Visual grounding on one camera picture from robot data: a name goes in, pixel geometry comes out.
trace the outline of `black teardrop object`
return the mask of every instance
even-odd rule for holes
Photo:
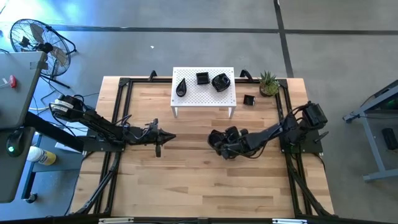
[[[211,84],[217,90],[217,92],[221,92],[230,86],[231,80],[229,80],[225,73],[222,73],[214,77],[214,79],[211,81]]]
[[[185,83],[185,78],[178,84],[177,89],[175,89],[177,96],[183,97],[187,93],[187,84]]]

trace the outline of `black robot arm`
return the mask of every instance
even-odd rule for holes
[[[303,116],[296,119],[295,115],[299,111],[302,111]],[[309,131],[323,128],[327,121],[320,106],[309,101],[306,105],[292,110],[281,122],[261,132],[248,133],[247,129],[242,129],[239,133],[235,126],[228,128],[224,133],[213,130],[208,137],[208,143],[224,159],[233,159],[236,156],[256,159],[268,141],[282,136],[286,142],[294,146],[305,140]]]
[[[55,103],[50,104],[50,109],[55,118],[79,122],[95,131],[100,138],[99,141],[116,145],[125,143],[130,145],[155,144],[157,157],[160,157],[160,146],[175,138],[174,134],[158,129],[158,119],[146,124],[146,128],[131,126],[127,122],[131,115],[111,123],[74,96],[61,95]]]

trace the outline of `white pegboard table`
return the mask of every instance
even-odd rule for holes
[[[209,84],[197,85],[197,73],[208,72]],[[225,73],[231,80],[231,85],[222,92],[217,92],[211,80],[217,75]],[[178,84],[185,78],[187,84],[187,94],[183,97],[177,96],[175,89]],[[178,107],[228,107],[229,118],[232,118],[236,107],[235,94],[235,76],[234,68],[223,67],[174,67],[173,83],[172,83],[172,99],[171,107],[176,118],[178,115]]]

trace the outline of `red object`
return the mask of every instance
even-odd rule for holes
[[[17,87],[17,79],[14,75],[10,75],[10,80],[8,81],[8,83],[10,84],[11,88]]]

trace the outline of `gray metal stand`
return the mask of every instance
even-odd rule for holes
[[[343,117],[346,123],[350,123],[355,118],[361,118],[366,137],[368,138],[373,156],[376,160],[379,172],[364,175],[363,179],[366,182],[398,176],[398,169],[386,169],[381,156],[381,153],[388,151],[381,130],[383,128],[392,128],[395,133],[398,133],[398,121],[395,119],[398,118],[398,111],[381,108],[381,105],[398,97],[398,80],[391,83],[374,96],[375,99],[365,103],[359,109]]]

